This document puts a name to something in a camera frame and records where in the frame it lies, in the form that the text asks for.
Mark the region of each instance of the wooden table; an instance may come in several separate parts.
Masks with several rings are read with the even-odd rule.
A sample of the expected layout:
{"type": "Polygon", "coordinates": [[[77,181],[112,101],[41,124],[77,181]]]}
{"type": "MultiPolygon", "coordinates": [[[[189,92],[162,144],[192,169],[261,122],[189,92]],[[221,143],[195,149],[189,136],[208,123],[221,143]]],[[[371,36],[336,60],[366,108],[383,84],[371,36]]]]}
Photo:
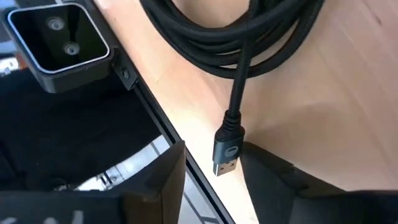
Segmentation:
{"type": "MultiPolygon", "coordinates": [[[[139,0],[95,1],[236,223],[257,223],[241,168],[221,177],[212,172],[213,136],[232,82],[179,56],[139,0]]],[[[207,27],[229,24],[248,6],[175,2],[207,27]]],[[[246,140],[346,190],[398,189],[397,15],[395,0],[326,0],[298,52],[248,81],[246,140]]]]}

